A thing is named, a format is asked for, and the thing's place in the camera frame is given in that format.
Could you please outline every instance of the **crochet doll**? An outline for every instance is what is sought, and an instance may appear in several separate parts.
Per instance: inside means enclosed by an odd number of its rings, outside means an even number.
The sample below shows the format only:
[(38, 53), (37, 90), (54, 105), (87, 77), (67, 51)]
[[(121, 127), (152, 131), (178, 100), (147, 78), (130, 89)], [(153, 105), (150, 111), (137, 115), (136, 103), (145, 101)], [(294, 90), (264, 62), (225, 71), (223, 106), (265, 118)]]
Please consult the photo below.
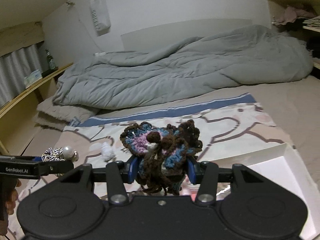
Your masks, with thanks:
[(120, 135), (124, 147), (143, 158), (136, 180), (144, 192), (151, 194), (163, 189), (165, 195), (179, 195), (187, 156), (202, 150), (199, 134), (193, 120), (165, 128), (152, 127), (148, 122), (135, 123), (124, 130)]

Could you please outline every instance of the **gray curtain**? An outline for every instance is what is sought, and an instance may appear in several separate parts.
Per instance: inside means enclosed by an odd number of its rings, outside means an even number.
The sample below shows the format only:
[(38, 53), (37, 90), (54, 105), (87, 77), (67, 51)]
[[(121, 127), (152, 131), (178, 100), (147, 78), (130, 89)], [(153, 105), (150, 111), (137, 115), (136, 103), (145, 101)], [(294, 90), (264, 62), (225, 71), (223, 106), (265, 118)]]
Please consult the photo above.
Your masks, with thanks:
[(43, 72), (36, 44), (0, 57), (0, 107), (26, 89), (23, 79), (36, 69)]

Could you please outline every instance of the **tissue box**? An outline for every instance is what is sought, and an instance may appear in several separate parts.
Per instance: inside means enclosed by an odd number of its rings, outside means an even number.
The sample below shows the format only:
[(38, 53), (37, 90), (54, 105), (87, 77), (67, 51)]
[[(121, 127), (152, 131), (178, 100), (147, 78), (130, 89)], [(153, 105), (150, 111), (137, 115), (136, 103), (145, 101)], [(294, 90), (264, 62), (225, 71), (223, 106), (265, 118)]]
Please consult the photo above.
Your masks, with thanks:
[(30, 74), (30, 76), (24, 78), (23, 82), (24, 82), (26, 89), (28, 87), (30, 87), (34, 82), (37, 82), (39, 79), (42, 79), (42, 75), (40, 73), (40, 70), (37, 69), (37, 70), (33, 71)]

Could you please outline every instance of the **pearl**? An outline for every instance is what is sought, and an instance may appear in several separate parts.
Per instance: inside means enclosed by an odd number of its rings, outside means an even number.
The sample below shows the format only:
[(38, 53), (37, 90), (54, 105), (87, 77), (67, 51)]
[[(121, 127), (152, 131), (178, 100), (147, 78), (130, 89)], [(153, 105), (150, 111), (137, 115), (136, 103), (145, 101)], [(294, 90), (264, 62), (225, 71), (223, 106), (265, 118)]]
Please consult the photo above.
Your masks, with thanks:
[(75, 151), (71, 146), (65, 146), (62, 149), (62, 154), (64, 159), (68, 160), (73, 157), (73, 155), (75, 154)]

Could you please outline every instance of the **metal screw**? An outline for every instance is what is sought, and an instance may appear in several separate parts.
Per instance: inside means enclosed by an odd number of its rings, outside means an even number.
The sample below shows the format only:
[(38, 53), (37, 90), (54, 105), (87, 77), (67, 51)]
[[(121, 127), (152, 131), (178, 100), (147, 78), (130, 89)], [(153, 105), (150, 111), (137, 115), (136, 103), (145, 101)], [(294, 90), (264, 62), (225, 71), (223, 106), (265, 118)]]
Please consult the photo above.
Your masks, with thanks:
[(164, 206), (165, 204), (166, 204), (166, 201), (164, 201), (164, 200), (158, 201), (158, 205), (160, 205), (160, 206)]
[(123, 203), (127, 200), (126, 196), (122, 195), (122, 194), (116, 194), (116, 195), (113, 195), (111, 198), (110, 198), (111, 202), (113, 203), (116, 203), (116, 204), (120, 204), (120, 203)]
[(202, 203), (208, 203), (214, 200), (214, 197), (210, 194), (201, 194), (198, 197), (198, 200), (201, 201)]

